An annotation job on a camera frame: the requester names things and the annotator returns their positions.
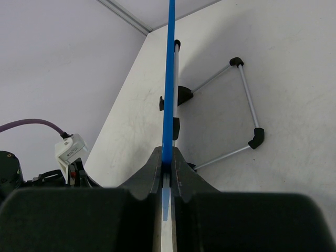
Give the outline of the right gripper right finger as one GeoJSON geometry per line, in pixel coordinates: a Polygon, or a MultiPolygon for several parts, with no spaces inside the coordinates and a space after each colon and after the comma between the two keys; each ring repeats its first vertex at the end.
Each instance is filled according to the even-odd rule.
{"type": "Polygon", "coordinates": [[[184,203],[191,200],[198,193],[219,193],[219,190],[207,183],[185,161],[180,150],[173,148],[171,164],[171,188],[173,199],[179,198],[184,203]]]}

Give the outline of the blue framed whiteboard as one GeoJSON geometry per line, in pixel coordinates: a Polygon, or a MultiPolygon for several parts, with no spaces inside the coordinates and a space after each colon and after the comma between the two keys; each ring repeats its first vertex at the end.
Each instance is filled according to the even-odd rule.
{"type": "Polygon", "coordinates": [[[169,215],[170,173],[173,158],[175,3],[176,1],[174,0],[169,1],[169,19],[167,25],[167,49],[166,49],[163,135],[162,135],[163,221],[167,221],[169,215]]]}

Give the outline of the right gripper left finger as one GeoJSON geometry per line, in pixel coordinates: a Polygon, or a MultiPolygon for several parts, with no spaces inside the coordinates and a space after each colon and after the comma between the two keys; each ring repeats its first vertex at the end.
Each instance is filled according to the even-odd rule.
{"type": "Polygon", "coordinates": [[[129,191],[138,200],[156,194],[161,181],[161,154],[162,148],[156,147],[147,162],[117,188],[129,191]]]}

